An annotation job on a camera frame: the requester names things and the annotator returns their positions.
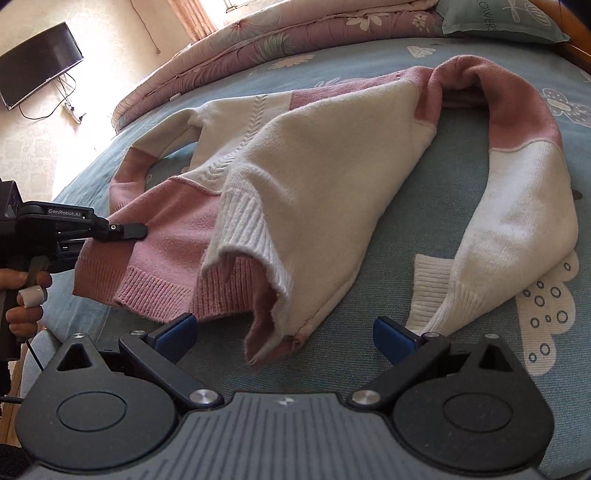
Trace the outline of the blue-green flowers pillow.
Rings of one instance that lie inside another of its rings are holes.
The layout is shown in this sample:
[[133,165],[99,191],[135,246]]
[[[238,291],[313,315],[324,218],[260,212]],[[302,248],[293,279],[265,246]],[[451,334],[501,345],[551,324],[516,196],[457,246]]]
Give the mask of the blue-green flowers pillow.
[[477,34],[512,41],[565,43],[570,37],[532,1],[439,1],[445,35]]

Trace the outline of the white power strip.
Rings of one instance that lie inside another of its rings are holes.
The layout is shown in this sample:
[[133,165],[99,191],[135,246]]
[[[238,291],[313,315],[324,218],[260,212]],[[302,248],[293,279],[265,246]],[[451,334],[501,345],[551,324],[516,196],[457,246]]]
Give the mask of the white power strip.
[[80,113],[69,101],[63,103],[63,110],[76,125],[80,125],[85,117],[85,113]]

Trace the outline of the pink and cream knit sweater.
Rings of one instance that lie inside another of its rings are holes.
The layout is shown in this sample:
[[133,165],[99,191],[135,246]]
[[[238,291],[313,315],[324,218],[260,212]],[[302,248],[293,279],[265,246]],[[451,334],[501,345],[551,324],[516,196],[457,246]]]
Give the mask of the pink and cream knit sweater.
[[549,108],[523,78],[471,55],[169,116],[129,147],[109,187],[111,220],[144,224],[147,236],[87,241],[74,294],[163,323],[249,312],[249,363],[296,351],[348,293],[456,98],[488,107],[487,186],[454,258],[417,257],[408,324],[461,329],[554,268],[578,237]]

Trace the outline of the blue floral bed sheet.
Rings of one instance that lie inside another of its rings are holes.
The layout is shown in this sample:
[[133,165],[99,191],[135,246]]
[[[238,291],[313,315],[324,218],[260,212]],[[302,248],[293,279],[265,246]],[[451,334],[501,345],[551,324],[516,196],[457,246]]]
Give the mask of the blue floral bed sheet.
[[[550,286],[573,297],[549,307],[532,326],[554,355],[536,377],[555,417],[542,471],[560,478],[590,466],[590,125],[570,110],[590,104],[590,78],[549,50],[486,40],[403,38],[342,46],[269,62],[184,94],[144,115],[57,196],[65,204],[108,212],[108,186],[128,146],[179,109],[207,101],[284,90],[338,86],[414,65],[434,67],[451,57],[486,57],[522,76],[540,92],[561,130],[579,220],[576,259],[550,276]],[[203,324],[181,367],[230,396],[238,391],[338,391],[365,384],[389,364],[373,343],[379,316],[405,322],[413,293],[414,260],[452,257],[484,192],[488,176],[488,116],[477,109],[442,113],[437,136],[382,217],[356,283],[300,351],[252,368],[243,339],[250,319]]]

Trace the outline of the black wall television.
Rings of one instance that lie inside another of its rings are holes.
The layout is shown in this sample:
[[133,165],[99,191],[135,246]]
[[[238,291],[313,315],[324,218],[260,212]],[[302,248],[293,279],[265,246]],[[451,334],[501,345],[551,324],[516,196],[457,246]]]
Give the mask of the black wall television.
[[81,63],[83,54],[65,22],[15,46],[0,57],[1,100],[8,110]]

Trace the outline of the pink floral folded quilt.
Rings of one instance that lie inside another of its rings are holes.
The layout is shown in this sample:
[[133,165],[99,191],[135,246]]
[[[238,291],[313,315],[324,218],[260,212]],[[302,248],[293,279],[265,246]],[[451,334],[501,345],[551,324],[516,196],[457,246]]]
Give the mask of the pink floral folded quilt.
[[441,37],[435,1],[283,1],[249,14],[177,52],[115,107],[119,132],[198,87],[257,65],[376,40]]

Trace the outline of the orange wooden headboard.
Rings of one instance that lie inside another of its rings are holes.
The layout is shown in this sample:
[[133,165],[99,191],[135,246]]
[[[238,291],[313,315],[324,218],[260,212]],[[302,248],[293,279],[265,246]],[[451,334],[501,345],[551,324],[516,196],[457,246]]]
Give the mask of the orange wooden headboard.
[[591,73],[591,0],[533,0],[570,37],[554,50],[584,72]]

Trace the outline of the pink striped curtain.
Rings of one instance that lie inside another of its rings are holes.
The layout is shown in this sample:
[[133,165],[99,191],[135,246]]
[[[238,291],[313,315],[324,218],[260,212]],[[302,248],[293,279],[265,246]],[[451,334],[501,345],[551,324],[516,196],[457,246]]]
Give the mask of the pink striped curtain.
[[198,0],[168,0],[168,4],[192,42],[204,39],[216,31]]

